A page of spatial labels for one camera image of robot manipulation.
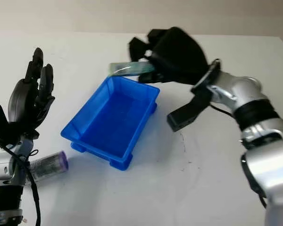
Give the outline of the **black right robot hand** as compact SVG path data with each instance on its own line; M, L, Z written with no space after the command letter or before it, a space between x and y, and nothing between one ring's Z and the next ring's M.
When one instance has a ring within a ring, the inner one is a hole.
M137 37L129 42L131 61L145 58L154 66L154 71L140 75L138 82L195 85L208 71L202 48L181 28L152 29L147 38L147 43Z

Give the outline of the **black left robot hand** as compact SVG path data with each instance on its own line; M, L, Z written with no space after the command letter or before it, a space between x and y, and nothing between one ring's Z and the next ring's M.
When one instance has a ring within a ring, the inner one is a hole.
M9 126L17 137L39 138L36 129L55 100L53 89L53 68L43 65L43 51L36 48L25 77L17 82L8 103Z

